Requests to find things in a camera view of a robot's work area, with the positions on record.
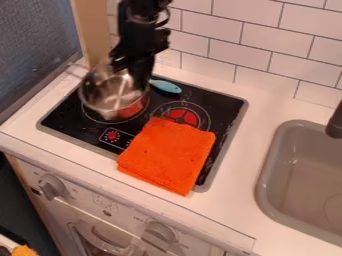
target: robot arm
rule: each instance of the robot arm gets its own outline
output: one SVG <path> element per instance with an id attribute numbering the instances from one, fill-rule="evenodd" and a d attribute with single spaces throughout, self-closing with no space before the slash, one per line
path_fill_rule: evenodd
<path id="1" fill-rule="evenodd" d="M 122 0 L 118 8 L 120 41 L 109 53 L 114 72 L 127 68 L 137 83 L 144 87 L 152 74 L 155 55 L 169 47 L 171 31 L 164 26 L 170 17 L 172 0 Z M 166 19 L 159 21 L 160 13 Z"/>

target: white countertop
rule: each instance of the white countertop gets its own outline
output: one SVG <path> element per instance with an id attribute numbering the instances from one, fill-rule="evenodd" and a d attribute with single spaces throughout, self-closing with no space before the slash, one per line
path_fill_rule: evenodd
<path id="1" fill-rule="evenodd" d="M 81 67 L 72 67 L 69 71 L 81 76 L 86 72 Z M 219 229 L 216 229 L 216 224 L 231 227 L 254 237 L 253 252 L 261 256 L 342 254 L 340 247 L 271 220 L 261 212 L 254 199 L 255 183 L 276 128 L 293 119 L 326 124 L 332 109 L 171 67 L 157 66 L 155 73 L 234 95 L 249 103 L 217 176 L 205 193 L 191 193 L 188 197 L 170 193 L 118 172 L 116 162 L 108 157 L 38 130 L 38 120 L 75 88 L 80 80 L 66 73 L 0 127 L 1 149 L 24 160 L 30 159 L 34 164 L 58 169 L 67 176 L 92 183 L 95 187 L 153 212 L 179 219 L 187 225 L 191 225 L 192 221 L 193 228 L 205 229 L 207 235 L 221 242 L 225 242 L 226 237 L 217 234 Z M 203 225 L 201 222 L 201 227 L 198 227 L 195 218 L 191 220 L 193 212 L 213 220 L 216 226 L 209 221 L 203 222 Z"/>

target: stainless steel pot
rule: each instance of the stainless steel pot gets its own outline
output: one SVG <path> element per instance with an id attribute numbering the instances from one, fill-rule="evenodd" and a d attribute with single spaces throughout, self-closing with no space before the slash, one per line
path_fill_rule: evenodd
<path id="1" fill-rule="evenodd" d="M 112 73 L 106 64 L 89 72 L 79 87 L 82 103 L 106 120 L 128 119 L 139 113 L 147 103 L 147 90 L 134 86 L 127 70 Z"/>

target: tile backsplash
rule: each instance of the tile backsplash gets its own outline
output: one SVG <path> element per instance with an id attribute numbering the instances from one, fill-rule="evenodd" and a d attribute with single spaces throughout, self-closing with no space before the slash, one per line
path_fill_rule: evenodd
<path id="1" fill-rule="evenodd" d="M 171 14 L 161 64 L 328 107 L 342 99 L 342 0 L 174 0 Z"/>

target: black stovetop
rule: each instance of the black stovetop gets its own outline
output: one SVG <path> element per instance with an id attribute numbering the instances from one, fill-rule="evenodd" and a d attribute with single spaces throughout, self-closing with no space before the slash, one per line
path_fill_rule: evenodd
<path id="1" fill-rule="evenodd" d="M 150 116 L 165 116 L 204 131 L 212 131 L 216 141 L 196 182 L 203 185 L 244 101 L 169 81 L 181 87 L 179 96 L 170 97 L 151 89 L 146 108 L 128 120 L 115 122 L 103 119 L 82 105 L 75 90 L 43 119 L 41 125 L 118 155 L 141 131 Z"/>

